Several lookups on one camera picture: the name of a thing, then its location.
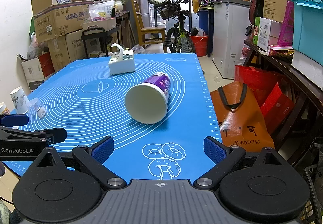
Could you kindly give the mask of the purple white paper cup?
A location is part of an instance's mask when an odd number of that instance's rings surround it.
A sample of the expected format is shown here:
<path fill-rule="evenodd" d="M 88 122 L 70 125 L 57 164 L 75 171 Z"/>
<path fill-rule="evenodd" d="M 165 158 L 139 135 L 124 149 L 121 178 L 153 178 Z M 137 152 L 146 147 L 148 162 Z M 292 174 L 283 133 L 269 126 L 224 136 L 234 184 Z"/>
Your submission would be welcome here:
<path fill-rule="evenodd" d="M 128 90 L 125 107 L 130 116 L 142 124 L 158 123 L 168 111 L 170 89 L 169 76 L 157 72 Z"/>

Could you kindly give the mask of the yellow blue paper cup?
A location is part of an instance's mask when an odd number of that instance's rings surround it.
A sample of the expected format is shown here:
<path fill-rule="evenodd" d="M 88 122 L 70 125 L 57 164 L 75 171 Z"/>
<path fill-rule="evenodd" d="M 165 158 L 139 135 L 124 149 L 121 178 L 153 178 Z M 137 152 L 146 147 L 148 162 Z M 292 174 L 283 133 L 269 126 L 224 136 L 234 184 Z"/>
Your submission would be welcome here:
<path fill-rule="evenodd" d="M 5 105 L 4 102 L 1 102 L 0 103 L 0 114 L 5 114 L 5 115 L 8 115 L 10 114 L 10 110 L 7 108 L 7 106 Z"/>

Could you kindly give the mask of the white patterned paper cup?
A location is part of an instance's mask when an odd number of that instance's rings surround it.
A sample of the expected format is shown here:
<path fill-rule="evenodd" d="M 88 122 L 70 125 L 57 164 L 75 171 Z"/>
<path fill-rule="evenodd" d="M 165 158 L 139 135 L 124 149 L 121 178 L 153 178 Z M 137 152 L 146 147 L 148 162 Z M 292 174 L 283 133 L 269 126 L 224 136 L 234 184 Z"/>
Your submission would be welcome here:
<path fill-rule="evenodd" d="M 25 114 L 28 112 L 27 104 L 29 100 L 21 86 L 13 89 L 10 96 L 17 114 Z"/>

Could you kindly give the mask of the clear plastic cup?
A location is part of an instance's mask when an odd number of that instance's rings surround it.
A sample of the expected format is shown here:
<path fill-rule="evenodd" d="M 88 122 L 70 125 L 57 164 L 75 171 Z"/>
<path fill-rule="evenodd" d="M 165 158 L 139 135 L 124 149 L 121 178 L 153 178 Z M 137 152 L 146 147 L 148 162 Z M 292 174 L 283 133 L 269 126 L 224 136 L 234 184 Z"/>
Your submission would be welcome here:
<path fill-rule="evenodd" d="M 47 110 L 38 98 L 31 99 L 28 104 L 28 118 L 29 122 L 36 123 L 45 118 Z"/>

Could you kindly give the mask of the orange shopping bag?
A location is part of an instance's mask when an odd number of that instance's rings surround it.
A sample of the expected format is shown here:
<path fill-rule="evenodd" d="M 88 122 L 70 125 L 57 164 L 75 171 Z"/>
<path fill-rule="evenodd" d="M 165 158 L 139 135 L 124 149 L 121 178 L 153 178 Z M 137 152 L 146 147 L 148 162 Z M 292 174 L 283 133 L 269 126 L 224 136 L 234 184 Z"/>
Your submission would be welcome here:
<path fill-rule="evenodd" d="M 258 102 L 247 84 L 235 81 L 212 91 L 210 96 L 225 146 L 241 146 L 247 152 L 274 147 Z"/>

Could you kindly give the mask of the blue silicone baking mat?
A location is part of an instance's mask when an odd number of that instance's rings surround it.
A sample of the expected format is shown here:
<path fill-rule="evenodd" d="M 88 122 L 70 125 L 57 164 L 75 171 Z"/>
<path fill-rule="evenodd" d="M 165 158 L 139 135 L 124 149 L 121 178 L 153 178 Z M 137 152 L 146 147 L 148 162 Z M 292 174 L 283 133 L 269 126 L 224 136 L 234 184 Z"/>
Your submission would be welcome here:
<path fill-rule="evenodd" d="M 109 59 L 65 66 L 29 95 L 46 109 L 26 131 L 64 128 L 59 152 L 106 136 L 114 150 L 104 165 L 131 179 L 196 180 L 214 166 L 204 140 L 221 140 L 200 61 L 195 54 L 137 54 L 135 71 L 111 74 Z"/>

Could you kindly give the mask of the red white cardboard box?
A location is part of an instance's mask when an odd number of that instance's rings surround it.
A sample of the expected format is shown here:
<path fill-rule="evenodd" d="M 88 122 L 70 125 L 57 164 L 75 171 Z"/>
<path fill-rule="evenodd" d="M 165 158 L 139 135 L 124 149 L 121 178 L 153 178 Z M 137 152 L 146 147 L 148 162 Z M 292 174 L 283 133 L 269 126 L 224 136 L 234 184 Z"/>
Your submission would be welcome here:
<path fill-rule="evenodd" d="M 55 73 L 50 53 L 48 52 L 44 52 L 31 60 L 27 60 L 20 54 L 17 54 L 17 57 L 21 62 L 31 92 L 37 89 L 46 79 Z"/>

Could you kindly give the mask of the red gift bag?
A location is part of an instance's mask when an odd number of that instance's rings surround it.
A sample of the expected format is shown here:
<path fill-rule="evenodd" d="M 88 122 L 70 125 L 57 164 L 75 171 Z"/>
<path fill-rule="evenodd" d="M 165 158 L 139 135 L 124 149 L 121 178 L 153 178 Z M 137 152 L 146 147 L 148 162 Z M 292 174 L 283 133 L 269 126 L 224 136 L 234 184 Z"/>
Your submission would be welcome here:
<path fill-rule="evenodd" d="M 282 124 L 295 104 L 287 94 L 290 86 L 274 71 L 235 66 L 234 80 L 248 85 L 261 109 L 269 134 Z"/>

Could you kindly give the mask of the dark wooden shelf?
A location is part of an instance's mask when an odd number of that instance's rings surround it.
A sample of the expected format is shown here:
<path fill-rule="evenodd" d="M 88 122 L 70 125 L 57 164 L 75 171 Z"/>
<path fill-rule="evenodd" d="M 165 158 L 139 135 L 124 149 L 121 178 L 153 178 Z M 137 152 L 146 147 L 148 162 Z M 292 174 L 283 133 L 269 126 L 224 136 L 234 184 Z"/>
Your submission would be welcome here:
<path fill-rule="evenodd" d="M 264 56 L 252 40 L 244 42 L 251 48 L 245 66 L 276 71 L 294 89 L 295 106 L 272 134 L 277 151 L 295 168 L 312 165 L 312 146 L 322 140 L 322 90 L 293 68 L 291 62 Z"/>

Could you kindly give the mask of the lower stacked cardboard box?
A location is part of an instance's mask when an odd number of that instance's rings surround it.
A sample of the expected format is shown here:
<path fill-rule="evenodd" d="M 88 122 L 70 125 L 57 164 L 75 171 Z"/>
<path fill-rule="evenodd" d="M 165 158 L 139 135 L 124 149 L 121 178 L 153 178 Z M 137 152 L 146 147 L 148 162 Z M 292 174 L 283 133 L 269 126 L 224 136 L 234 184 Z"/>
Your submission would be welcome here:
<path fill-rule="evenodd" d="M 47 42 L 55 72 L 86 57 L 81 35 L 82 30 L 78 30 Z"/>

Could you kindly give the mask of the white tissue box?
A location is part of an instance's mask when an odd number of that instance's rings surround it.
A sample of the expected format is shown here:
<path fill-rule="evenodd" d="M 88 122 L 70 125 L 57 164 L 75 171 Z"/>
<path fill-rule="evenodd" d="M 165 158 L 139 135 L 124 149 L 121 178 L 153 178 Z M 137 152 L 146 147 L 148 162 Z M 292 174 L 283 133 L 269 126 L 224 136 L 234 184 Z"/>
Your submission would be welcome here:
<path fill-rule="evenodd" d="M 124 50 L 123 47 L 117 43 L 112 44 L 112 47 L 116 47 L 118 51 L 111 55 L 108 62 L 110 75 L 135 72 L 133 50 Z"/>

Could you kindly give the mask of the black metal rack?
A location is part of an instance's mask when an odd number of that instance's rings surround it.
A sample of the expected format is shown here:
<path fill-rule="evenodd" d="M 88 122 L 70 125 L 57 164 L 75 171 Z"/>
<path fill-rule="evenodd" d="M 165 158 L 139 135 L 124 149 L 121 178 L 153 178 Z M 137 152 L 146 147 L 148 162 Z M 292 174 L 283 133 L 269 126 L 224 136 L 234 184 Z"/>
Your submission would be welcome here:
<path fill-rule="evenodd" d="M 98 39 L 100 43 L 101 51 L 105 52 L 106 55 L 108 55 L 107 41 L 109 39 L 112 39 L 112 34 L 114 33 L 117 34 L 117 41 L 119 41 L 119 31 L 120 31 L 119 26 L 112 28 L 110 30 L 105 30 L 104 28 L 101 28 L 101 27 L 95 27 L 95 28 L 90 28 L 82 31 L 81 39 L 83 41 L 86 58 L 89 58 L 88 49 L 86 47 L 86 41 L 88 39 Z"/>

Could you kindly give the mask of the large top cardboard box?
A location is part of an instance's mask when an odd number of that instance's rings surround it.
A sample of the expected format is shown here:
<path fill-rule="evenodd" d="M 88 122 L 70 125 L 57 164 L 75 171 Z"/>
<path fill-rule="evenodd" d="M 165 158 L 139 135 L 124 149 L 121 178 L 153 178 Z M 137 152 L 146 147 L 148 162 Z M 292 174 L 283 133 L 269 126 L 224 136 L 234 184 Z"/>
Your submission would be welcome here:
<path fill-rule="evenodd" d="M 31 0 L 33 23 L 38 42 L 80 30 L 89 17 L 92 0 L 53 4 L 52 0 Z"/>

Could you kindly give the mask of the red plastic bucket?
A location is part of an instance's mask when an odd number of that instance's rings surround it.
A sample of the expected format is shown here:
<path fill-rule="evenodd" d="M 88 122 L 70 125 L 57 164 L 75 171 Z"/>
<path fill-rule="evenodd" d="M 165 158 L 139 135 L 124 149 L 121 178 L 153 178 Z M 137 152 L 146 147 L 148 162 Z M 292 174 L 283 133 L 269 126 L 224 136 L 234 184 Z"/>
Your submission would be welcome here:
<path fill-rule="evenodd" d="M 195 53 L 197 56 L 206 56 L 208 49 L 208 36 L 191 36 L 191 40 L 195 46 Z"/>

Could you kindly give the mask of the green black bicycle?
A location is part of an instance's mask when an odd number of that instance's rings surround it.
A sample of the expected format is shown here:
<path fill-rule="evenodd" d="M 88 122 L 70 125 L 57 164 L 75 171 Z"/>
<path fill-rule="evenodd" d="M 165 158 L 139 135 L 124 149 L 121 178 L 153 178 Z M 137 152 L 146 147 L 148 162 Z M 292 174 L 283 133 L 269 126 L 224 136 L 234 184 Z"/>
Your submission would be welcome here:
<path fill-rule="evenodd" d="M 167 31 L 163 41 L 163 45 L 172 53 L 196 53 L 191 36 L 196 36 L 199 31 L 197 28 L 191 28 L 190 31 L 185 29 L 186 17 L 190 17 L 192 13 L 181 8 L 182 3 L 189 2 L 191 0 L 148 0 L 163 20 L 177 20 L 174 26 Z"/>

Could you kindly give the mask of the pink plastic basket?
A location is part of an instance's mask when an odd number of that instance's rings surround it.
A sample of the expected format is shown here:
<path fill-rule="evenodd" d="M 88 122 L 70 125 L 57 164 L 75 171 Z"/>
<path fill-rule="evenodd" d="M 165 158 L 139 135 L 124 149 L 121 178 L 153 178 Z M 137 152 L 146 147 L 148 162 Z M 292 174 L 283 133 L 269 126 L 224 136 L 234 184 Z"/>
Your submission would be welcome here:
<path fill-rule="evenodd" d="M 279 46 L 292 46 L 293 34 L 294 34 L 294 4 L 293 2 L 288 1 L 277 44 Z"/>

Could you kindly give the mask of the green white product box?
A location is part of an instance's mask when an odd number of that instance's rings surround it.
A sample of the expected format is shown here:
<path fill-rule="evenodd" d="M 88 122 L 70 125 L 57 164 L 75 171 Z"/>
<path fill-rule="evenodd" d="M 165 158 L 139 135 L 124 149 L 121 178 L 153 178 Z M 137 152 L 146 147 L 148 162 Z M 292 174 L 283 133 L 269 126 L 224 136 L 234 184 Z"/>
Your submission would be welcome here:
<path fill-rule="evenodd" d="M 255 18 L 253 43 L 265 52 L 269 52 L 271 45 L 277 45 L 282 23 L 275 20 Z"/>

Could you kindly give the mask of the white chest freezer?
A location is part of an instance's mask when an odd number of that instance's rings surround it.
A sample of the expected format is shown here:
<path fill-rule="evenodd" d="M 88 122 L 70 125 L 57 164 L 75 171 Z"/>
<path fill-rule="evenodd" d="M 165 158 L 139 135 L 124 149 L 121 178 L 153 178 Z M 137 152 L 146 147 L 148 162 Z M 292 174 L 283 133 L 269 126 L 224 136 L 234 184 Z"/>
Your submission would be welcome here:
<path fill-rule="evenodd" d="M 244 0 L 222 0 L 214 5 L 212 60 L 223 79 L 234 79 L 235 66 L 244 64 L 241 52 L 250 24 L 250 5 Z"/>

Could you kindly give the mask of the teal plastic storage bin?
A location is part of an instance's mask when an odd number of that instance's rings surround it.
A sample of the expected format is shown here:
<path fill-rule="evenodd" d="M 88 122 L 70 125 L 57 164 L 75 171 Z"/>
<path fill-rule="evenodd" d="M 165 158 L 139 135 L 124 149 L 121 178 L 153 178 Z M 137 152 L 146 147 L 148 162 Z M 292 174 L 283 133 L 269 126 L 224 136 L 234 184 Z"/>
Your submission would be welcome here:
<path fill-rule="evenodd" d="M 322 0 L 291 0 L 294 3 L 294 50 L 322 64 Z"/>

